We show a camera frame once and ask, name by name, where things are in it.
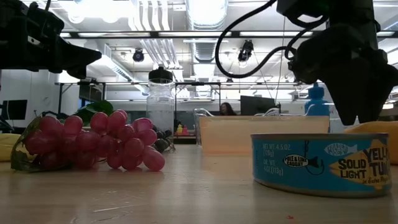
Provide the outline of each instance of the wooden table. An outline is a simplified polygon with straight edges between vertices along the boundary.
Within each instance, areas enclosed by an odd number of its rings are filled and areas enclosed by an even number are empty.
[[[250,157],[207,157],[177,146],[163,172],[98,170],[25,174],[0,164],[0,223],[397,223],[392,194],[336,199],[253,182]]]

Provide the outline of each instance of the person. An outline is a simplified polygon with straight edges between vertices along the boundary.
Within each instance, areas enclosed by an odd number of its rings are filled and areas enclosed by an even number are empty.
[[[222,116],[236,116],[235,111],[232,110],[232,106],[227,102],[221,105],[220,112]]]

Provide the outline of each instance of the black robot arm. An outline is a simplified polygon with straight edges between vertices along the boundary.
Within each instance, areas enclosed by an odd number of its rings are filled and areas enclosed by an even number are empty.
[[[220,40],[226,32],[275,2],[269,1],[226,28],[216,46],[216,64],[219,68]],[[353,124],[356,117],[361,123],[377,120],[392,88],[398,85],[398,70],[388,65],[386,53],[378,49],[376,33],[380,25],[374,19],[373,1],[279,0],[277,11],[304,30],[286,47],[278,47],[269,55],[284,50],[296,80],[307,84],[323,81],[344,125]],[[302,15],[321,19],[302,22],[299,20]],[[306,31],[326,21],[326,30],[303,42],[298,49],[292,47]],[[220,70],[227,77],[245,78],[256,73],[269,58],[267,56],[260,66],[243,75],[232,77],[224,69]]]
[[[100,59],[95,50],[78,47],[60,37],[64,23],[57,16],[29,7],[18,0],[0,0],[0,69],[66,70],[75,78],[86,78],[86,66]]]

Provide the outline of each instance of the plastic grapes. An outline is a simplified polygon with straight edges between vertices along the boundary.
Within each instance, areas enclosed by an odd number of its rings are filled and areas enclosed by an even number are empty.
[[[134,170],[142,163],[153,171],[163,168],[165,160],[151,145],[168,147],[159,131],[147,118],[126,124],[128,114],[123,110],[111,116],[96,113],[91,118],[91,131],[84,131],[83,120],[70,116],[62,124],[57,118],[46,116],[40,120],[39,129],[30,133],[23,143],[28,152],[38,155],[44,170],[54,170],[67,164],[79,169],[90,169],[98,158],[105,158],[113,169]]]

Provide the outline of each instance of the blue label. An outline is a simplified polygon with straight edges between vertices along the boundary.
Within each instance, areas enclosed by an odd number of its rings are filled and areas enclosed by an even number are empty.
[[[298,189],[375,191],[391,188],[386,139],[253,139],[254,178]]]

